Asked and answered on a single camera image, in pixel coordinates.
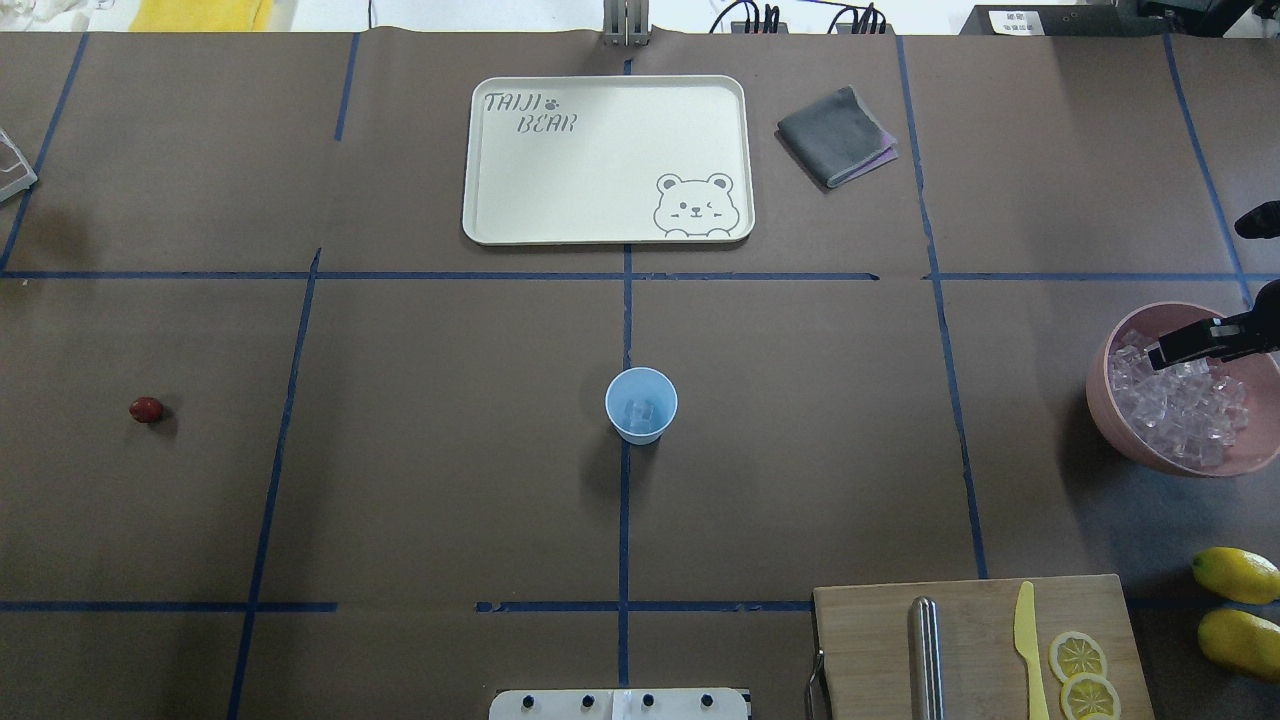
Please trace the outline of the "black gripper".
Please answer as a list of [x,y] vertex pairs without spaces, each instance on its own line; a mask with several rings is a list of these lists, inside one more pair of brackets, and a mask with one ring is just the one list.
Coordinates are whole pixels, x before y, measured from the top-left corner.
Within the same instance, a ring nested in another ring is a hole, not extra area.
[[1277,348],[1279,291],[1261,290],[1248,311],[1228,319],[1199,319],[1162,334],[1147,348],[1147,357],[1151,366],[1161,372],[1208,357],[1233,363],[1254,354],[1274,354]]

